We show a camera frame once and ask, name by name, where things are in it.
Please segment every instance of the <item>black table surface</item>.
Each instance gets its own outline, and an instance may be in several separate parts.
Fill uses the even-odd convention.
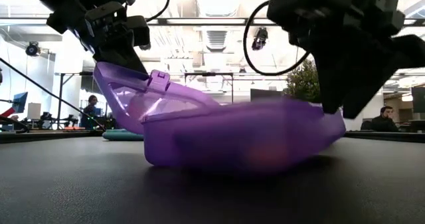
[[[0,223],[425,223],[425,145],[343,138],[253,180],[153,168],[141,142],[4,144]]]

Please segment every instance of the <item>translucent plastic box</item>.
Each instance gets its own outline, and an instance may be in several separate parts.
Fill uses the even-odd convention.
[[[114,116],[143,134],[155,166],[276,173],[324,150],[345,133],[342,115],[289,98],[220,106],[201,91],[98,63],[94,76]]]

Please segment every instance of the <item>purple lid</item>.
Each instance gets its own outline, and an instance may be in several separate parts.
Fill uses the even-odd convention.
[[[141,122],[150,115],[207,106],[220,106],[199,90],[170,82],[169,74],[153,70],[151,76],[107,62],[93,71],[118,124],[143,134]]]

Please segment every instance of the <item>computer monitor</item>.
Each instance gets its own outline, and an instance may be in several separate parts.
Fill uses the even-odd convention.
[[[413,112],[415,113],[425,113],[425,88],[424,87],[415,87],[412,88],[412,97],[413,97]]]
[[[101,116],[102,115],[102,109],[101,108],[95,108],[94,109],[94,115]]]
[[[13,96],[12,108],[15,110],[15,114],[22,114],[25,110],[25,104],[27,103],[28,92],[15,94]]]
[[[251,101],[261,100],[265,98],[278,98],[282,97],[282,92],[276,90],[259,90],[251,88]]]

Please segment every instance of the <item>potted plant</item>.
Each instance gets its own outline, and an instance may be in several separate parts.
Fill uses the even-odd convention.
[[[298,100],[320,104],[320,87],[314,62],[305,59],[304,62],[288,74],[288,87],[284,95]]]

